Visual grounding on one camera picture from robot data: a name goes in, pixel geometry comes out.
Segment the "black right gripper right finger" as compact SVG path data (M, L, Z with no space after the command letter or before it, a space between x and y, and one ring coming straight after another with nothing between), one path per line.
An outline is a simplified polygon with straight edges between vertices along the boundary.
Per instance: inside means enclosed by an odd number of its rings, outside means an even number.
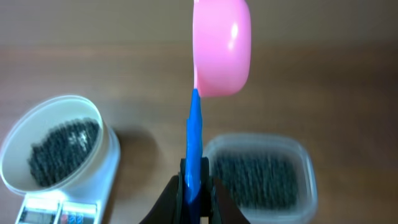
M210 162L201 159L200 215L212 224L249 224L222 181L210 175Z

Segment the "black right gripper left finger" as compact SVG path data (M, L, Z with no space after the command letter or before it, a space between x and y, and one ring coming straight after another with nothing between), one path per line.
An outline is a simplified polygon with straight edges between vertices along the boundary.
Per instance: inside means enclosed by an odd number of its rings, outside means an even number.
M149 213L140 224L179 224L182 219L185 159L180 160L180 171L173 175Z

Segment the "pink scoop blue handle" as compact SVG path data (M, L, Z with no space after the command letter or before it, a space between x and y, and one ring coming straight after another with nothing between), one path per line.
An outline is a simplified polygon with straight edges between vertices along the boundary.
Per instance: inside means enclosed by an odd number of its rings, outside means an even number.
M194 0L193 90L183 179L183 217L189 223L200 222L201 99L230 96L243 88L251 64L251 34L251 14L245 0Z

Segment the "white digital kitchen scale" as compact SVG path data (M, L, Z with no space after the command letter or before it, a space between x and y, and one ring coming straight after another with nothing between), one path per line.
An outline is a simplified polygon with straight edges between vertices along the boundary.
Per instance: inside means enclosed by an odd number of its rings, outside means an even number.
M105 160L82 183L65 190L24 194L16 223L101 223L120 160L120 144L109 130Z

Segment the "black beans in bowl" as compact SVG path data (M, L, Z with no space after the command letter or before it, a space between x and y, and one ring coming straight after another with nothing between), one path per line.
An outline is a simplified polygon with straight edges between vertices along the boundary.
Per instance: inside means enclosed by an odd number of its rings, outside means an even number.
M51 128L43 140L31 145L27 163L41 187L51 187L70 176L84 163L96 144L97 121L75 119Z

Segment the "white bowl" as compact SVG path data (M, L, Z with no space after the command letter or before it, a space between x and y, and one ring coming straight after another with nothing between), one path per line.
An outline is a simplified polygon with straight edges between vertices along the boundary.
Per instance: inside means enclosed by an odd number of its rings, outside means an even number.
M109 128L89 99L63 95L29 110L1 146L1 178L20 195L72 188L106 159Z

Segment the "black beans in container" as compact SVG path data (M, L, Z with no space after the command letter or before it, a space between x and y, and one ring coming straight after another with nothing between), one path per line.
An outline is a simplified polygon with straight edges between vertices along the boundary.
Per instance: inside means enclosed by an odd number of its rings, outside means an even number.
M293 163L275 154L221 154L213 175L243 208L288 210L296 206L299 183Z

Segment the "clear plastic bean container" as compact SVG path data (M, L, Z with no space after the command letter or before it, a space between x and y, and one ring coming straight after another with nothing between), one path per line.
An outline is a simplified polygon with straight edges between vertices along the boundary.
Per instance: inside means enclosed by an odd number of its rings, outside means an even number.
M306 149L276 134L230 133L204 149L250 223L310 223L318 207L315 173Z

